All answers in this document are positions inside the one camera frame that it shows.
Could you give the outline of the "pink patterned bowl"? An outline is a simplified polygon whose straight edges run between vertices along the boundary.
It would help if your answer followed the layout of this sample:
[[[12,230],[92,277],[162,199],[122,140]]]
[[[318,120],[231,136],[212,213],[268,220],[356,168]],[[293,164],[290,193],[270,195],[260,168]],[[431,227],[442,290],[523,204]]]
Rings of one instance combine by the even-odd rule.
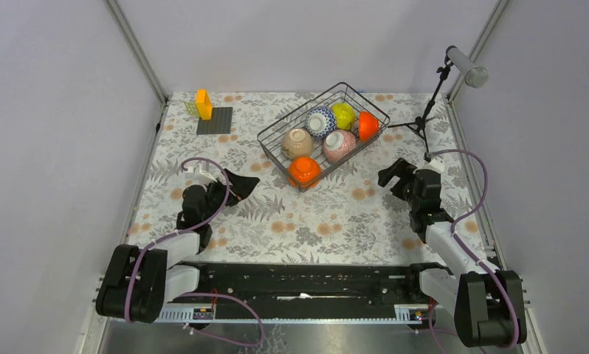
[[[337,129],[325,138],[323,154],[330,162],[337,162],[348,155],[356,144],[357,139],[350,131]]]

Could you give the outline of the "orange bowl front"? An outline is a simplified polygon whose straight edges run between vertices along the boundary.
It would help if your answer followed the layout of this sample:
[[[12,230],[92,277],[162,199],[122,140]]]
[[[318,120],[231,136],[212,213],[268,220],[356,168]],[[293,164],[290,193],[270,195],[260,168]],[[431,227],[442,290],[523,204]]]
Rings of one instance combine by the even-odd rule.
[[[320,183],[322,172],[320,165],[308,156],[301,156],[292,161],[289,166],[289,184],[295,188],[308,189]]]

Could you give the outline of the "orange bowl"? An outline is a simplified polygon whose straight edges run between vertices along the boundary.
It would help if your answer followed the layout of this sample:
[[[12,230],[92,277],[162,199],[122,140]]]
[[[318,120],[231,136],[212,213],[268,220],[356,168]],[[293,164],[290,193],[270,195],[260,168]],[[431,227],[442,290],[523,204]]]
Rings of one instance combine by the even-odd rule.
[[[295,188],[308,189],[320,183],[322,172],[320,165],[308,156],[301,156],[292,161],[289,166],[289,184]]]
[[[368,111],[360,111],[358,133],[361,142],[371,140],[379,131],[378,119]]]

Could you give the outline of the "blue white patterned bowl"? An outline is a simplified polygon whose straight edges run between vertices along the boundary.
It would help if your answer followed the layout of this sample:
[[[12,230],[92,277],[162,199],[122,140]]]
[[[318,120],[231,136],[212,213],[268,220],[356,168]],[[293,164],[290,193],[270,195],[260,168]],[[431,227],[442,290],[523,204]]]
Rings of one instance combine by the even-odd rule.
[[[324,139],[336,129],[336,117],[330,108],[321,106],[309,111],[306,130],[314,139]]]

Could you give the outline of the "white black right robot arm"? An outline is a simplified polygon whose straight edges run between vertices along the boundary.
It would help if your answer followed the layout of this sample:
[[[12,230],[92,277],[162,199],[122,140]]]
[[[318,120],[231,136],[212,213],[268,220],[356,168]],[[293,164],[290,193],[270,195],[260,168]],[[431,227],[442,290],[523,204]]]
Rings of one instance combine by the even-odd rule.
[[[381,187],[398,178],[391,193],[407,202],[411,229],[446,265],[409,279],[406,297],[416,304],[431,298],[451,313],[467,347],[521,344],[527,337],[521,279],[477,256],[455,232],[455,220],[442,207],[443,171],[442,159],[434,158],[420,168],[398,159],[378,172]]]

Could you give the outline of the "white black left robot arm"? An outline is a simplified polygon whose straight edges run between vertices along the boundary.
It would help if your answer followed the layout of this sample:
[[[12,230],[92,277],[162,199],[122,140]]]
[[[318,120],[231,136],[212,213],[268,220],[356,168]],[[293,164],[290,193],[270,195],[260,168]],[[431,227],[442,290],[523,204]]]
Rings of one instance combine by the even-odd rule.
[[[210,243],[210,221],[222,209],[248,198],[260,180],[225,170],[225,181],[208,176],[182,192],[182,210],[173,237],[141,248],[122,244],[114,249],[95,301],[101,316],[152,323],[163,305],[184,294],[200,303],[210,295],[208,280],[188,260]]]

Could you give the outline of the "orange bowl rear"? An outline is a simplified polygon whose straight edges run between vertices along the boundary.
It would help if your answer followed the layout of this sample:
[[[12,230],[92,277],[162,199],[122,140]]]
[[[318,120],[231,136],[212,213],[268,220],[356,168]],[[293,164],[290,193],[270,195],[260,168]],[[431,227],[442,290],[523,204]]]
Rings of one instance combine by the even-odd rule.
[[[360,111],[358,133],[361,142],[371,140],[379,131],[378,119],[368,111]]]

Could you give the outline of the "black microphone tripod stand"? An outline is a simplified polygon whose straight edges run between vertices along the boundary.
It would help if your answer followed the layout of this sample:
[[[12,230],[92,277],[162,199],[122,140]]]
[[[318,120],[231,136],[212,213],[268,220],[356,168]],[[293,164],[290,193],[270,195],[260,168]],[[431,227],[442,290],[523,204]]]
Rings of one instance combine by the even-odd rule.
[[[429,115],[430,115],[430,112],[432,111],[433,106],[435,105],[436,97],[438,96],[443,83],[447,80],[452,67],[453,67],[452,61],[447,56],[445,56],[444,57],[444,65],[439,66],[436,70],[436,72],[439,74],[438,84],[435,87],[435,91],[432,93],[431,98],[427,102],[427,105],[425,106],[425,109],[424,109],[421,116],[417,116],[412,122],[392,124],[392,125],[388,126],[389,128],[406,127],[408,129],[410,129],[416,136],[418,136],[424,143],[424,148],[425,148],[424,160],[426,162],[430,162],[431,157],[432,157],[431,153],[430,153],[429,145],[428,145],[427,134],[425,131],[426,125],[427,125],[427,122],[430,121]]]

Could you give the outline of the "grey lego baseplate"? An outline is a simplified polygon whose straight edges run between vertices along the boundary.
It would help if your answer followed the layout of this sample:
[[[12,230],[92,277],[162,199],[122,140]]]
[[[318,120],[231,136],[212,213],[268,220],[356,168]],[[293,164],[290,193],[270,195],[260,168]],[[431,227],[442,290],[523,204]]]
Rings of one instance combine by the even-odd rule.
[[[229,134],[231,132],[233,107],[215,107],[209,120],[200,119],[197,135]]]

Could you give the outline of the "beige ceramic bowl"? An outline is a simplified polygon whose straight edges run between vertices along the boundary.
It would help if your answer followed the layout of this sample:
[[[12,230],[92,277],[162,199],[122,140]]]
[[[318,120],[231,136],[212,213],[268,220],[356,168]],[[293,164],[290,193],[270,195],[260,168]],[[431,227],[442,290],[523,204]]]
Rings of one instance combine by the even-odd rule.
[[[281,142],[281,152],[288,159],[310,157],[314,151],[314,142],[309,132],[302,128],[287,131]]]

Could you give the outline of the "yellow green bowl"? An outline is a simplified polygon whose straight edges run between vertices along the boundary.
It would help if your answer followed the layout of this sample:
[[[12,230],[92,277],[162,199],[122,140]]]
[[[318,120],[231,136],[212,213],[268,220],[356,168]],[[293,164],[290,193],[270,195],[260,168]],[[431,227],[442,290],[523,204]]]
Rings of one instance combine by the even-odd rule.
[[[331,110],[336,117],[336,124],[339,129],[350,131],[355,123],[355,110],[347,103],[335,103]]]

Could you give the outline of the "yellow green grid plate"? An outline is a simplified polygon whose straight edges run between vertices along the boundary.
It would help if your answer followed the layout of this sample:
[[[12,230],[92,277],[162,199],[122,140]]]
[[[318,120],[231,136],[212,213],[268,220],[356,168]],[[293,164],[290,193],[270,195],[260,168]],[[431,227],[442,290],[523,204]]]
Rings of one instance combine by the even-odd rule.
[[[194,117],[200,116],[199,110],[196,107],[195,103],[184,101],[184,104],[185,104],[185,108],[186,108],[187,112],[189,113],[189,115],[194,116]]]

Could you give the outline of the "orange block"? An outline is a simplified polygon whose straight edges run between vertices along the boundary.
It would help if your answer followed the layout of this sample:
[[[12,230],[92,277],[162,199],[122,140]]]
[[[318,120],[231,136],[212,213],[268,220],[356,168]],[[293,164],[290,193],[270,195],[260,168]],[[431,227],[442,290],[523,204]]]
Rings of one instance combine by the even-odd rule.
[[[211,120],[213,105],[210,101],[209,94],[205,89],[199,89],[196,92],[195,107],[202,120]]]

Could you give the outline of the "silver microphone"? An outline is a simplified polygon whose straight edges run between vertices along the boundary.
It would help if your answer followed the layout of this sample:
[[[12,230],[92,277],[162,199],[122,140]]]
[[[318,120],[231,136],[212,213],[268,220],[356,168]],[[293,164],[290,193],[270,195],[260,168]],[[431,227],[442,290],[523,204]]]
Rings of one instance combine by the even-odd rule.
[[[446,49],[446,58],[458,68],[458,71],[463,75],[464,82],[467,86],[479,89],[486,85],[489,79],[489,74],[486,68],[476,64],[458,47],[449,46]]]

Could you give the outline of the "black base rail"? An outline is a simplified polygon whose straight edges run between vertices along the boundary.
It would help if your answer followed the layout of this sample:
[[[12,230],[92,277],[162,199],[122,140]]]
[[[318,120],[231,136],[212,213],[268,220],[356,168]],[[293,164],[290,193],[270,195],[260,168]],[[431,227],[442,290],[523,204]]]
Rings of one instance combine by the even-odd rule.
[[[251,319],[251,313],[227,296],[238,298],[262,320],[389,322],[396,308],[426,310],[419,274],[438,263],[411,265],[302,265],[199,263],[198,297],[178,297],[175,304],[206,304],[217,320]]]

